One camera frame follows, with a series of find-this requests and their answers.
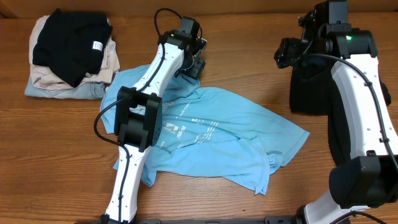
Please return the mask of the light blue t-shirt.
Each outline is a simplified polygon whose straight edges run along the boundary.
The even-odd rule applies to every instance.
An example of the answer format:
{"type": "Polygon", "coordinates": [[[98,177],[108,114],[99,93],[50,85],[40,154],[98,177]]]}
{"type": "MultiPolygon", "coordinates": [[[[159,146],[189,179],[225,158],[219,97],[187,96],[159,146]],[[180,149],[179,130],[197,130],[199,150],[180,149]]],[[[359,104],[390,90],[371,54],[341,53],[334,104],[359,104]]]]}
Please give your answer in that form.
{"type": "Polygon", "coordinates": [[[162,130],[142,181],[158,172],[223,177],[265,194],[270,176],[287,165],[309,133],[233,92],[202,87],[186,76],[170,80],[162,97],[162,130]]]}

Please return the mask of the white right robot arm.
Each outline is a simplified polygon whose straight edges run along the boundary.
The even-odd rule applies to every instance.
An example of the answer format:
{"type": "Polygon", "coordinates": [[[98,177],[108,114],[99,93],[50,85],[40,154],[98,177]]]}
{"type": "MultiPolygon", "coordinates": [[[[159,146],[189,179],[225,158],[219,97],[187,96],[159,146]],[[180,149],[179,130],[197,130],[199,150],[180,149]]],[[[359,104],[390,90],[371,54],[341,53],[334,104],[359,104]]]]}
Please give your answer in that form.
{"type": "Polygon", "coordinates": [[[294,216],[266,223],[348,223],[397,200],[397,133],[379,78],[372,33],[348,21],[346,1],[325,1],[298,20],[300,39],[282,39],[274,58],[292,68],[290,109],[325,115],[335,168],[328,190],[294,216]]]}

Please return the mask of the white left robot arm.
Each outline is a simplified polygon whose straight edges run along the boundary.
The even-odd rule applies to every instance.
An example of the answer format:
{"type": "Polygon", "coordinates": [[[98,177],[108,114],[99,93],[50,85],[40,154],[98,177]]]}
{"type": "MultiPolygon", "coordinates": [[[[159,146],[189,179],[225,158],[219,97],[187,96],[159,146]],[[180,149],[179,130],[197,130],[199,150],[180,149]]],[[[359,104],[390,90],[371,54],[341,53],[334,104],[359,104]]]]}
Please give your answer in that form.
{"type": "Polygon", "coordinates": [[[172,77],[198,78],[205,65],[198,58],[207,41],[200,24],[181,17],[177,30],[159,34],[158,50],[143,77],[132,87],[121,87],[117,100],[114,134],[119,148],[118,171],[113,193],[100,223],[133,223],[137,193],[146,157],[162,130],[162,95],[172,77]]]}

